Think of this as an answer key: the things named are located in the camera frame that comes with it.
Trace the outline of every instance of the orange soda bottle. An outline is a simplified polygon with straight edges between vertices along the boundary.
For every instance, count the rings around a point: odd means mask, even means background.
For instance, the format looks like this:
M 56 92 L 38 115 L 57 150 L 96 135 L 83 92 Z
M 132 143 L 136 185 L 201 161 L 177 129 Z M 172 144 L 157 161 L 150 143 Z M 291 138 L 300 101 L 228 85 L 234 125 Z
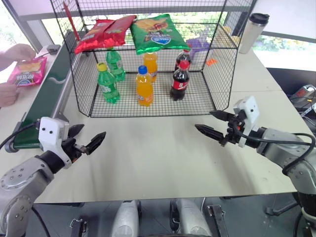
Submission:
M 150 106 L 154 100 L 152 77 L 148 73 L 146 66 L 140 66 L 138 68 L 138 74 L 136 77 L 136 93 L 139 105 Z
M 156 81 L 157 77 L 157 59 L 158 55 L 156 53 L 145 53 L 144 54 L 144 65 L 147 67 L 148 73 L 152 76 L 153 82 Z

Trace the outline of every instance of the black lid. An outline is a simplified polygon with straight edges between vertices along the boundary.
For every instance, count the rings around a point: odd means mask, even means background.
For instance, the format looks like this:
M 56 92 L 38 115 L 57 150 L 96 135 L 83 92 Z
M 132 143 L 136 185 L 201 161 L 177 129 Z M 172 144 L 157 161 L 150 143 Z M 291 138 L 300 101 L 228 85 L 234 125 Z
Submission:
M 257 24 L 267 24 L 269 21 L 269 15 L 268 14 L 262 14 L 262 13 L 253 13 L 249 17 L 249 20 L 252 21 L 253 23 Z

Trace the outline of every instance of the thermos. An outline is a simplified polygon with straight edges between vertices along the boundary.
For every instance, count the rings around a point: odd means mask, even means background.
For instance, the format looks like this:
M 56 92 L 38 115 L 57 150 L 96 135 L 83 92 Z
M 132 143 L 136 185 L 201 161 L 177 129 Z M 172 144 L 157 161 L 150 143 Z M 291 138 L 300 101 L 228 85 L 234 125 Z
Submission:
M 239 53 L 247 53 L 258 36 L 261 35 L 269 20 L 268 14 L 253 13 L 248 19 L 247 25 L 242 35 Z

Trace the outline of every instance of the metal wire cage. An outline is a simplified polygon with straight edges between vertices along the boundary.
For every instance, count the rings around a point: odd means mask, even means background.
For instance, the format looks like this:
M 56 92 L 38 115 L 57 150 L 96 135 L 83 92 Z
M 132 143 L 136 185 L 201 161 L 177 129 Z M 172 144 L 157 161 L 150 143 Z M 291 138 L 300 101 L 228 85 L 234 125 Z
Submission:
M 252 9 L 253 0 L 51 0 L 67 46 L 78 108 L 86 116 L 150 117 L 207 115 L 228 107 L 240 38 Z M 169 97 L 175 59 L 181 50 L 158 52 L 158 76 L 154 83 L 154 102 L 138 105 L 135 78 L 142 55 L 136 55 L 130 30 L 125 45 L 116 47 L 121 55 L 126 79 L 118 82 L 121 99 L 107 103 L 97 84 L 96 64 L 105 62 L 107 49 L 75 55 L 77 45 L 65 4 L 80 37 L 93 27 L 96 19 L 119 19 L 135 14 L 137 19 L 169 13 L 186 43 L 192 45 L 190 83 L 183 100 Z

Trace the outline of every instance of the table surface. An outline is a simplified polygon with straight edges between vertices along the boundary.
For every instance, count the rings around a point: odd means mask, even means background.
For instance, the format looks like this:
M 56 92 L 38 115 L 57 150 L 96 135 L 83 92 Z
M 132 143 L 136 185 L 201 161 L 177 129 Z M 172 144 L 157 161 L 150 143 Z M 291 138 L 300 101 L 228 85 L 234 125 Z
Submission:
M 13 106 L 0 109 L 0 140 L 13 131 L 38 88 L 25 88 Z M 233 104 L 248 95 L 254 95 L 258 103 L 259 126 L 311 133 L 252 51 L 238 54 L 227 111 L 233 112 Z M 107 135 L 92 155 L 83 155 L 68 170 L 56 174 L 37 202 L 221 197 L 295 191 L 281 168 L 258 155 L 255 149 L 232 144 L 223 148 L 196 130 L 194 124 L 202 123 L 225 132 L 227 123 L 212 116 L 87 118 L 78 111 L 73 92 L 64 114 L 71 125 L 85 124 L 77 136 L 78 144 L 86 145 L 101 131 Z M 2 149 L 0 174 L 40 153 L 39 149 L 32 149 L 8 154 Z

